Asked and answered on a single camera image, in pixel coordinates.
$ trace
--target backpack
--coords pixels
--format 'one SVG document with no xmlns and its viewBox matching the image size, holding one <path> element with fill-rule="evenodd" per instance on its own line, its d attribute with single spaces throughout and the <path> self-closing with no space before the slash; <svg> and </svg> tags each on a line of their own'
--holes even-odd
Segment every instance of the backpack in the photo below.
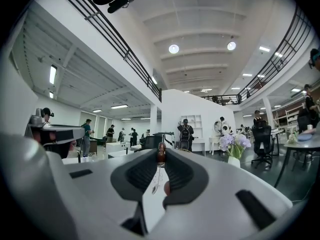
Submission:
<svg viewBox="0 0 320 240">
<path fill-rule="evenodd" d="M 187 127 L 182 125 L 182 131 L 181 131 L 181 135 L 180 135 L 181 141 L 189 141 L 190 140 L 189 127 L 190 127 L 190 125 L 188 125 Z"/>
</svg>

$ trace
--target table leg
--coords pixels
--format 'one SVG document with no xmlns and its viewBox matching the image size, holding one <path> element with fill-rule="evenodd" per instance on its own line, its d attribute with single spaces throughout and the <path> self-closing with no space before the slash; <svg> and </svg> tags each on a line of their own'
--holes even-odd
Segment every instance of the table leg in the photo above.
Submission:
<svg viewBox="0 0 320 240">
<path fill-rule="evenodd" d="M 285 167 L 286 167 L 287 162 L 289 161 L 289 158 L 290 158 L 290 153 L 291 153 L 291 148 L 288 147 L 286 149 L 285 158 L 284 158 L 283 165 L 282 165 L 281 171 L 279 173 L 278 179 L 276 180 L 276 182 L 274 184 L 274 188 L 275 189 L 277 188 L 277 186 L 278 186 L 278 184 L 280 182 L 280 179 L 282 177 L 282 174 L 284 173 Z"/>
</svg>

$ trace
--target person wearing cap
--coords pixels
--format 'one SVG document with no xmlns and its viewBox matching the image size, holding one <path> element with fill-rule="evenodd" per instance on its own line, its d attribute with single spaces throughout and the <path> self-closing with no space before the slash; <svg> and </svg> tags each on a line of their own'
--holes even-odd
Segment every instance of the person wearing cap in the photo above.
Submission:
<svg viewBox="0 0 320 240">
<path fill-rule="evenodd" d="M 254 111 L 254 119 L 253 119 L 253 126 L 256 127 L 258 121 L 262 121 L 262 117 L 260 116 L 260 111 Z"/>
<path fill-rule="evenodd" d="M 50 124 L 49 119 L 50 119 L 50 115 L 51 115 L 51 110 L 47 107 L 45 107 L 43 109 L 43 113 L 44 113 L 44 122 L 47 124 Z"/>
<path fill-rule="evenodd" d="M 310 51 L 310 60 L 312 66 L 320 71 L 320 51 L 318 49 L 312 49 Z"/>
<path fill-rule="evenodd" d="M 91 130 L 90 127 L 91 119 L 87 119 L 85 123 L 82 125 L 84 128 L 84 136 L 82 138 L 82 151 L 83 151 L 83 157 L 86 158 L 89 155 L 90 150 L 90 134 L 94 134 L 95 131 Z"/>
<path fill-rule="evenodd" d="M 306 84 L 304 86 L 304 90 L 306 91 L 305 96 L 305 106 L 310 114 L 311 124 L 313 128 L 317 127 L 317 124 L 319 123 L 319 115 L 318 115 L 318 107 L 314 103 L 314 99 L 311 96 L 311 86 L 309 84 Z"/>
<path fill-rule="evenodd" d="M 114 133 L 115 133 L 114 127 L 115 126 L 112 124 L 111 127 L 106 132 L 106 136 L 107 136 L 106 143 L 112 143 L 114 138 Z"/>
<path fill-rule="evenodd" d="M 195 139 L 192 134 L 194 134 L 194 129 L 191 125 L 188 125 L 188 119 L 183 119 L 183 125 L 178 126 L 178 130 L 180 131 L 180 139 L 182 137 L 182 131 L 187 129 L 189 131 L 189 148 L 188 151 L 192 152 L 192 141 Z"/>
</svg>

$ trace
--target person in green shirt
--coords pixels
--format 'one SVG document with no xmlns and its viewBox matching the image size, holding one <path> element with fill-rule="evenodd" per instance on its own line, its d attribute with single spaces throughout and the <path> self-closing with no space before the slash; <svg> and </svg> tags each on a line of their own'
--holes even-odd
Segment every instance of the person in green shirt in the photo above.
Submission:
<svg viewBox="0 0 320 240">
<path fill-rule="evenodd" d="M 86 158 L 89 155 L 90 150 L 90 134 L 94 134 L 95 131 L 91 130 L 90 127 L 91 120 L 87 119 L 85 121 L 85 124 L 82 125 L 84 128 L 84 136 L 82 139 L 82 151 L 83 151 L 83 157 Z"/>
</svg>

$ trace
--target black slot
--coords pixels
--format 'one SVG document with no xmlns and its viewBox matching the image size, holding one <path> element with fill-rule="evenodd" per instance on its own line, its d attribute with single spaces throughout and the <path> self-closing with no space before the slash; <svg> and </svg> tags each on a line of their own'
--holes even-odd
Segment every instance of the black slot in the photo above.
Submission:
<svg viewBox="0 0 320 240">
<path fill-rule="evenodd" d="M 75 179 L 75 178 L 79 178 L 79 177 L 82 177 L 82 176 L 86 176 L 86 175 L 92 174 L 92 171 L 89 170 L 89 169 L 84 169 L 84 170 L 78 170 L 78 171 L 70 172 L 69 174 L 70 174 L 72 179 Z"/>
<path fill-rule="evenodd" d="M 276 221 L 276 218 L 250 191 L 243 189 L 235 195 L 260 230 Z"/>
</svg>

